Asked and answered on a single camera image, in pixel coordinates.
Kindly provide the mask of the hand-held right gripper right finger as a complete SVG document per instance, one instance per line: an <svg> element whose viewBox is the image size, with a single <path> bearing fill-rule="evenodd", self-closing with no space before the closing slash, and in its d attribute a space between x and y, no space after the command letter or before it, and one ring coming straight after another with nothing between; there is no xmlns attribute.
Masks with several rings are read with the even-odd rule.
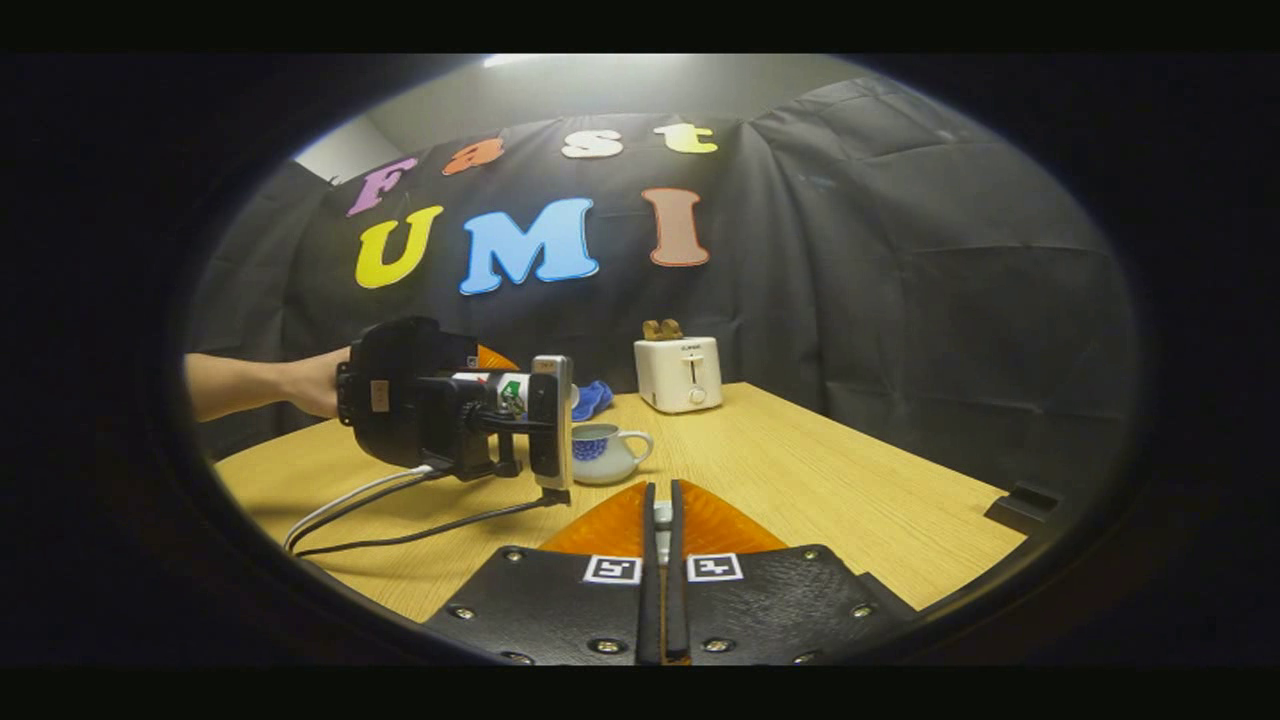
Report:
<svg viewBox="0 0 1280 720"><path fill-rule="evenodd" d="M704 666L836 664L916 610L824 544L787 544L718 495L671 484L667 656Z"/></svg>

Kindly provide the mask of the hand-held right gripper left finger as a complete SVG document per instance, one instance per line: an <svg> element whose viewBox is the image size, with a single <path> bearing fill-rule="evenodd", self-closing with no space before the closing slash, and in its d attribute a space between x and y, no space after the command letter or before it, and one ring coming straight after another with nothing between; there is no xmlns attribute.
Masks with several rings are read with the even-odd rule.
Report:
<svg viewBox="0 0 1280 720"><path fill-rule="evenodd" d="M654 500L634 483L539 547L498 548L425 628L497 662L658 664Z"/></svg>

